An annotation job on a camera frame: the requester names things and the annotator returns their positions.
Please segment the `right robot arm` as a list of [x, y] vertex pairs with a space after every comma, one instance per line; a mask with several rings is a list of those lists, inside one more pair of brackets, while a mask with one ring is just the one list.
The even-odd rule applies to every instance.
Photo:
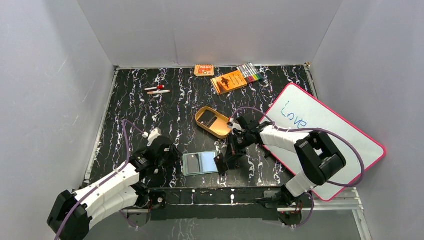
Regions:
[[279, 193], [266, 196], [265, 200], [295, 207], [303, 194], [327, 183], [347, 164], [341, 151], [324, 131], [300, 133], [280, 130], [270, 121], [260, 123], [253, 115], [240, 116], [236, 123], [229, 122], [228, 126], [231, 131], [227, 136], [226, 152], [214, 159], [221, 175], [228, 170], [230, 162], [246, 155], [247, 147], [251, 145], [278, 147], [297, 155], [301, 171], [284, 184]]

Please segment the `mint green card holder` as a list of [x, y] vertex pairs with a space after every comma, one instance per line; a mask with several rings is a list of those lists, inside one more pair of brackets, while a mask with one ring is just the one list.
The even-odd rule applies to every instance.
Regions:
[[[201, 172], [198, 173], [187, 173], [187, 156], [190, 154], [199, 154], [199, 162], [201, 167]], [[195, 153], [185, 153], [182, 156], [182, 171], [185, 177], [187, 176], [196, 176], [204, 174], [213, 174], [218, 173], [214, 158], [218, 155], [216, 150], [214, 151], [203, 151]]]

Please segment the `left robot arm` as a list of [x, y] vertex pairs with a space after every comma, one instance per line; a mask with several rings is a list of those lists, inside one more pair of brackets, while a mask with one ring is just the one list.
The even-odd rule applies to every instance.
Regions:
[[97, 182], [57, 196], [46, 221], [56, 240], [82, 240], [110, 215], [127, 207], [144, 208], [151, 202], [142, 180], [174, 163], [181, 152], [165, 136], [148, 142], [148, 146], [128, 153], [123, 164]]

